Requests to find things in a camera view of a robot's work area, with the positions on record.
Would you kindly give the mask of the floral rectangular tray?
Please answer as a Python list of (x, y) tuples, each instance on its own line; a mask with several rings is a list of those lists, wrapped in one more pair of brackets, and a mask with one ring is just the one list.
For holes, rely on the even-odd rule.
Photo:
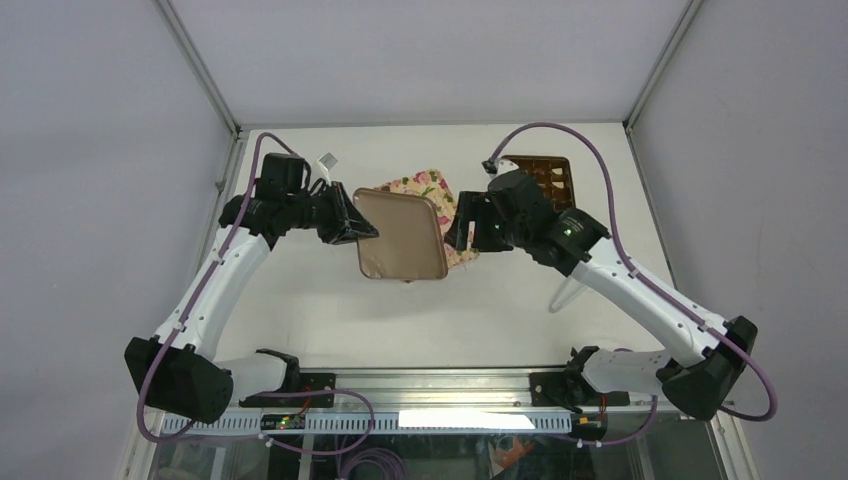
[(445, 233), (448, 231), (456, 212), (457, 195), (454, 194), (438, 169), (427, 169), (410, 174), (375, 188), (380, 191), (424, 197), (436, 206), (439, 225), (443, 234), (444, 249), (447, 258), (448, 271), (464, 263), (475, 260), (478, 253), (474, 250), (458, 252), (445, 243)]

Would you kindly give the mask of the aluminium mounting rail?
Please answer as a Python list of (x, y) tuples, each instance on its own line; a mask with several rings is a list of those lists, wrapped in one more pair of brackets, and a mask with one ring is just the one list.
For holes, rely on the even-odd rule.
[(530, 376), (559, 373), (554, 367), (501, 368), (304, 368), (301, 376), (331, 374), (333, 387), (355, 391), (388, 408), (529, 406)]

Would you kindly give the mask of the gold box lid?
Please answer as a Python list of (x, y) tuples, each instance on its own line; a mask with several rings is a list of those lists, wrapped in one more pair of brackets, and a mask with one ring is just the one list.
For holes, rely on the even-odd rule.
[(361, 273), (371, 280), (441, 280), (448, 264), (436, 206), (419, 196), (359, 188), (353, 205), (378, 231), (357, 241)]

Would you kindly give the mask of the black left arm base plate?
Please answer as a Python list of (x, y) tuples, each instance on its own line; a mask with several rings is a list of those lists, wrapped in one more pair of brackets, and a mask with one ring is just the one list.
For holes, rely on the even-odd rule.
[[(337, 374), (327, 372), (301, 372), (299, 379), (293, 383), (290, 380), (285, 380), (282, 387), (275, 390), (275, 393), (299, 393), (311, 391), (329, 391), (336, 387)], [(266, 395), (252, 395), (244, 400), (239, 401), (239, 406), (242, 408), (263, 408), (263, 409), (295, 409), (299, 410), (308, 404), (309, 408), (331, 408), (334, 406), (335, 396), (333, 394), (320, 395), (314, 397), (270, 397)]]

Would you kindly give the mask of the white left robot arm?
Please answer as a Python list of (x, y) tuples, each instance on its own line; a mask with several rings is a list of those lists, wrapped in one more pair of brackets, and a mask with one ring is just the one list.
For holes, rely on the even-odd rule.
[(188, 291), (149, 338), (133, 338), (124, 358), (140, 405), (210, 424), (231, 405), (265, 395), (277, 406), (302, 391), (296, 357), (268, 349), (216, 362), (227, 321), (249, 280), (292, 230), (325, 244), (378, 237), (339, 182), (313, 180), (300, 156), (271, 153), (255, 162), (248, 190), (223, 209), (214, 242)]

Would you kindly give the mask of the silver metal tongs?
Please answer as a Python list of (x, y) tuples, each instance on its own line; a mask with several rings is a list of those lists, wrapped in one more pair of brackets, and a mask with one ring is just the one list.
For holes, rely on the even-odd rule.
[(548, 312), (556, 314), (571, 304), (584, 291), (586, 286), (573, 278), (566, 278), (557, 288), (548, 304)]

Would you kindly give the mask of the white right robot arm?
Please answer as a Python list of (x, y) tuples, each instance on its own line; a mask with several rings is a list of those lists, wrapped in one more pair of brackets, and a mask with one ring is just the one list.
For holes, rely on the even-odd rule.
[(528, 175), (511, 171), (483, 192), (462, 191), (445, 236), (456, 251), (515, 248), (538, 264), (594, 290), (657, 339), (658, 351), (586, 346), (573, 351), (545, 388), (552, 401), (577, 410), (608, 392), (662, 396), (697, 420), (712, 419), (743, 373), (758, 329), (743, 316), (725, 320), (691, 301), (619, 252), (609, 230), (578, 208), (554, 209)]

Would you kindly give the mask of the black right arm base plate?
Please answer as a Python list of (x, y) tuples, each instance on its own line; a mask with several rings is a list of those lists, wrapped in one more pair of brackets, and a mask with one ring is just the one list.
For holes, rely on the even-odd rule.
[(630, 395), (623, 391), (601, 394), (594, 390), (580, 374), (564, 370), (534, 372), (528, 375), (533, 407), (562, 407), (582, 409), (600, 407), (602, 400), (608, 407), (628, 406)]

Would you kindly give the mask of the gold chocolate box with dividers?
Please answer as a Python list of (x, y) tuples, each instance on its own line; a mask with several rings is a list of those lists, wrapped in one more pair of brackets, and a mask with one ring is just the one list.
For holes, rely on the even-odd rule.
[(566, 157), (545, 155), (504, 155), (499, 167), (515, 166), (532, 177), (542, 189), (555, 211), (562, 212), (576, 206), (571, 165)]

